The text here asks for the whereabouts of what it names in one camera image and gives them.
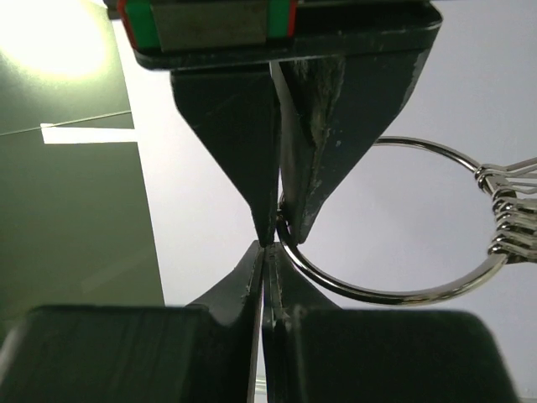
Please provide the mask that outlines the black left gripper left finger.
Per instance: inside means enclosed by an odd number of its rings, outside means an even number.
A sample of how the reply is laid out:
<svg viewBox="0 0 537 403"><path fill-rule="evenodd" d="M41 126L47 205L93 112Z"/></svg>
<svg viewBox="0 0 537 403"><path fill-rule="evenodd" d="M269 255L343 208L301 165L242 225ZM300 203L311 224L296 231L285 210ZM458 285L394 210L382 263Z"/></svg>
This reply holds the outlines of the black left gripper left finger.
<svg viewBox="0 0 537 403"><path fill-rule="evenodd" d="M264 250L186 306L40 306L1 349L4 402L251 402Z"/></svg>

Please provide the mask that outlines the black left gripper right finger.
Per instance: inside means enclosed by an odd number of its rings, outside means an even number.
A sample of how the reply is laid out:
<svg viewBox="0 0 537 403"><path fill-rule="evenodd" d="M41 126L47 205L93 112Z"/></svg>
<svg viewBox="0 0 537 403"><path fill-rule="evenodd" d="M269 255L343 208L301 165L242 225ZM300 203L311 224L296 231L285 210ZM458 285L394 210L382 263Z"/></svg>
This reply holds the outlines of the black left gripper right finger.
<svg viewBox="0 0 537 403"><path fill-rule="evenodd" d="M493 335L445 310L343 309L279 245L263 260L263 354L271 402L515 402Z"/></svg>

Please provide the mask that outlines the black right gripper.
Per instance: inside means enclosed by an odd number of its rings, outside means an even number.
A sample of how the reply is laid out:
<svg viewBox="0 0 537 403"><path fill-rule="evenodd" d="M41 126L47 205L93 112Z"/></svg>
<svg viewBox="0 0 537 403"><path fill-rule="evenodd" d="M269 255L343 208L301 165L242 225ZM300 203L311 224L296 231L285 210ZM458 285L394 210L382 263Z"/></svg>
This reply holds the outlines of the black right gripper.
<svg viewBox="0 0 537 403"><path fill-rule="evenodd" d="M443 22L430 1L104 5L143 68L173 71L178 112L248 204L263 246L274 241L279 153L284 218L301 244L403 110ZM282 61L277 92L270 61Z"/></svg>

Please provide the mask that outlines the large silver keyring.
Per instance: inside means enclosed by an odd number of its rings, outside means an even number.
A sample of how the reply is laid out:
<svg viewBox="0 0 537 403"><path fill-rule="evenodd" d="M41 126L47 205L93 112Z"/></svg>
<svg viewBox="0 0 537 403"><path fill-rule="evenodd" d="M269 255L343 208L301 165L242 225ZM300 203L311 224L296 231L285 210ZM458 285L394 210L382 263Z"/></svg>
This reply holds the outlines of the large silver keyring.
<svg viewBox="0 0 537 403"><path fill-rule="evenodd" d="M536 283L536 143L464 154L383 137L308 242L293 238L288 204L278 232L298 270L357 301L416 306L528 290Z"/></svg>

